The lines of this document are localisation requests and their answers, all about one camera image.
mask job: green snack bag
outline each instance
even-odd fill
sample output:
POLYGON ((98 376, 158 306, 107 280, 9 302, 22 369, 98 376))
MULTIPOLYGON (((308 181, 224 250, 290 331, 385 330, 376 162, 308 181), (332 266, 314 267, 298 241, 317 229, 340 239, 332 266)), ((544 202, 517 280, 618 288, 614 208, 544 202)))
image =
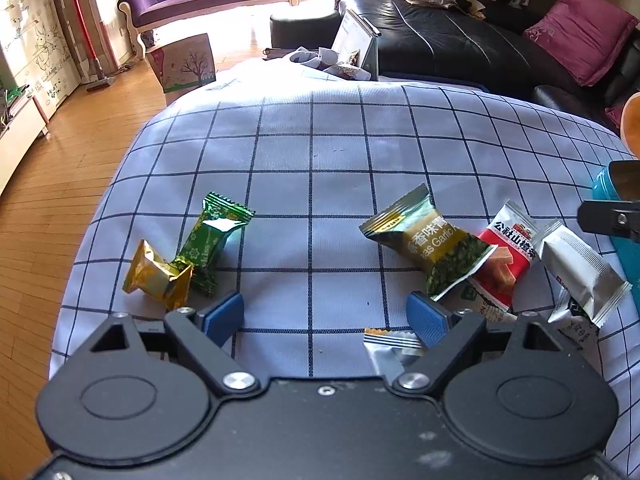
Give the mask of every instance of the green snack bag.
POLYGON ((216 291, 215 266, 226 240, 236 229, 244 227, 254 212, 217 193, 209 193, 202 201, 202 213, 172 266, 182 270, 193 266, 194 283, 208 296, 216 291))
POLYGON ((447 222, 424 184, 364 222, 360 231, 420 267, 433 301, 477 272, 498 247, 447 222))

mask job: black leather sofa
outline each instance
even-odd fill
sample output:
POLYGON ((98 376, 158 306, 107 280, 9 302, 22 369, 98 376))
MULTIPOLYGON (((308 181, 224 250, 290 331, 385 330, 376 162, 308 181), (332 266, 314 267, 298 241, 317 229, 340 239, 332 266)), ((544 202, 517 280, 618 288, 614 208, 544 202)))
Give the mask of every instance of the black leather sofa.
POLYGON ((457 10, 412 6, 404 0, 342 0, 382 36, 381 75, 411 74, 459 80, 489 92, 588 118, 616 131, 604 110, 638 91, 640 32, 635 31, 616 64, 593 88, 581 88, 551 55, 522 33, 540 16, 482 1, 485 21, 457 10))

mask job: white tablecloth with black grid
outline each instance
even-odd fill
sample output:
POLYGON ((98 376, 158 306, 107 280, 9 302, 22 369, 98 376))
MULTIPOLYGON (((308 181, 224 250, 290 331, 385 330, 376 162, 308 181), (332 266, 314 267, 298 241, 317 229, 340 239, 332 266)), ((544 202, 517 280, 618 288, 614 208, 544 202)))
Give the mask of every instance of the white tablecloth with black grid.
MULTIPOLYGON (((162 317, 162 305, 122 291, 130 259, 145 238, 171 260, 211 190, 256 211, 218 279, 221 295, 239 290, 246 304, 225 348, 260 377, 372 373, 364 328, 407 328, 405 298, 424 278, 358 226, 423 182, 461 228, 479 233, 512 199, 535 219, 561 218, 622 274, 609 239, 575 220, 602 166, 632 158, 602 126, 482 92, 344 82, 283 63, 239 66, 140 130, 76 257, 52 375, 109 313, 162 317)), ((514 309, 548 311, 558 292, 537 263, 514 309)), ((630 474, 640 473, 639 342, 627 298, 590 356, 620 401, 607 456, 630 474)))

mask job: ottoman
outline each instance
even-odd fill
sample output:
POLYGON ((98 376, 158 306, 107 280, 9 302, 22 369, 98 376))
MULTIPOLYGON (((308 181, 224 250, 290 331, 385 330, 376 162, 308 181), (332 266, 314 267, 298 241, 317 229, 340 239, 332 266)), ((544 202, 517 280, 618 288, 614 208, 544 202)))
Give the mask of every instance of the ottoman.
POLYGON ((271 47, 295 49, 303 46, 330 48, 340 28, 342 17, 337 10, 289 7, 271 15, 271 47))

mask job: cordless stick vacuum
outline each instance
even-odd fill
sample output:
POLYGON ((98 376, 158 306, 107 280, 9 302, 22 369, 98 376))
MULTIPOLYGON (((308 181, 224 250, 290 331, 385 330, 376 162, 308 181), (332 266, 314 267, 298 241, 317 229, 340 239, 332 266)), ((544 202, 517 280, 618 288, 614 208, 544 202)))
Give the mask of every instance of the cordless stick vacuum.
POLYGON ((86 42, 86 46, 88 47, 89 61, 93 64, 95 68, 95 75, 98 78, 97 81, 89 83, 86 86, 86 90, 88 92, 92 92, 95 90, 100 90, 101 88, 106 88, 107 86, 113 84, 115 78, 112 76, 104 75, 104 71, 102 70, 102 66, 100 65, 100 60, 98 60, 98 56, 95 55, 94 45, 91 42, 88 31, 86 30, 84 17, 82 16, 82 10, 80 9, 80 2, 78 0, 73 0, 73 3, 76 7, 76 13, 78 14, 78 21, 80 22, 80 27, 82 28, 82 34, 84 34, 84 41, 86 42))

